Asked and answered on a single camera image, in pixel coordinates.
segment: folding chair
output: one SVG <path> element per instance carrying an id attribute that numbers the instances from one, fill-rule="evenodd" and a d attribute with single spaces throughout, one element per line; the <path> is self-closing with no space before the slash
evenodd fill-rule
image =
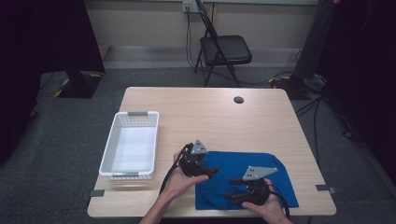
<path id="1" fill-rule="evenodd" d="M 205 65 L 210 67 L 209 74 L 205 78 L 205 87 L 209 82 L 214 67 L 223 65 L 227 66 L 236 85 L 241 87 L 238 79 L 236 78 L 233 66 L 235 64 L 246 64 L 251 62 L 251 52 L 245 39 L 240 35 L 218 35 L 212 25 L 212 22 L 207 16 L 202 0 L 195 1 L 201 18 L 205 24 L 206 31 L 205 36 L 200 39 L 201 50 L 198 55 L 194 72 L 198 69 L 198 63 L 203 68 L 201 56 L 204 55 Z"/>

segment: gray carpet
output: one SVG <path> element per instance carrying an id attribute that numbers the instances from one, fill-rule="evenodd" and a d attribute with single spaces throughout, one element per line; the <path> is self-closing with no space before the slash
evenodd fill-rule
<path id="1" fill-rule="evenodd" d="M 259 83 L 291 68 L 238 67 L 241 80 Z M 44 84 L 50 74 L 42 76 Z M 136 218 L 96 219 L 87 215 L 89 193 L 98 175 L 108 131 L 123 93 L 130 86 L 202 87 L 191 68 L 107 70 L 91 99 L 55 98 L 66 79 L 55 73 L 37 97 L 37 117 L 29 123 L 9 161 L 0 166 L 0 223 L 136 223 Z M 235 87 L 212 77 L 210 87 Z M 251 85 L 245 88 L 269 88 Z M 292 101 L 297 110 L 309 101 Z M 315 156 L 314 109 L 298 116 Z M 364 142 L 342 135 L 346 124 L 322 103 L 317 113 L 320 169 L 336 188 L 332 217 L 311 223 L 394 223 L 396 200 Z M 293 217 L 307 223 L 308 217 Z M 232 223 L 247 223 L 241 219 Z"/>

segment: chair leg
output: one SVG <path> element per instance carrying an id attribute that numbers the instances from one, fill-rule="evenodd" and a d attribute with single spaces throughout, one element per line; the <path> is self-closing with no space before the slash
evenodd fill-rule
<path id="1" fill-rule="evenodd" d="M 204 82 L 206 82 L 205 69 L 204 65 L 202 64 L 202 60 L 199 60 L 199 64 L 201 65 L 202 77 L 204 78 Z"/>
<path id="2" fill-rule="evenodd" d="M 194 68 L 194 73 L 196 73 L 196 72 L 197 72 L 197 69 L 198 69 L 198 63 L 200 63 L 200 62 L 201 62 L 201 55 L 202 55 L 202 49 L 200 49 L 200 50 L 199 50 L 199 54 L 198 54 L 197 63 L 196 63 L 196 65 L 195 65 L 195 68 Z"/>
<path id="3" fill-rule="evenodd" d="M 238 86 L 239 88 L 241 88 L 241 85 L 239 84 L 239 81 L 238 81 L 238 79 L 236 78 L 235 72 L 233 71 L 233 70 L 235 70 L 235 69 L 233 68 L 232 65 L 227 65 L 227 67 L 228 67 L 228 70 L 230 70 L 231 76 L 233 76 L 233 80 L 235 81 L 236 86 Z"/>
<path id="4" fill-rule="evenodd" d="M 210 67 L 209 74 L 207 75 L 207 78 L 206 78 L 206 81 L 205 81 L 205 87 L 207 86 L 207 83 L 209 82 L 210 76 L 212 75 L 213 68 L 215 68 L 215 66 L 211 66 Z"/>

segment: human hand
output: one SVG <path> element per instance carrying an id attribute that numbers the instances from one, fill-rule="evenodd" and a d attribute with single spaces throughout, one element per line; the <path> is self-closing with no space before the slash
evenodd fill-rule
<path id="1" fill-rule="evenodd" d="M 265 179 L 271 191 L 274 191 L 271 180 Z M 268 224 L 291 223 L 283 213 L 279 200 L 274 194 L 270 194 L 267 202 L 263 205 L 244 202 L 242 206 L 251 212 L 259 214 Z"/>
<path id="2" fill-rule="evenodd" d="M 174 161 L 177 159 L 178 154 L 179 152 L 175 153 Z M 207 179 L 209 179 L 207 175 L 188 177 L 184 175 L 180 167 L 177 167 L 169 176 L 162 194 L 166 194 L 171 200 L 174 200 L 186 192 L 192 185 L 201 183 Z"/>

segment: basket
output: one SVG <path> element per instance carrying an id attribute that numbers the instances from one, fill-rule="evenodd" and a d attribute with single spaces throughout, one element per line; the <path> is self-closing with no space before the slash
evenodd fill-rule
<path id="1" fill-rule="evenodd" d="M 150 180 L 154 177 L 159 113 L 119 112 L 107 138 L 99 175 L 110 180 Z"/>

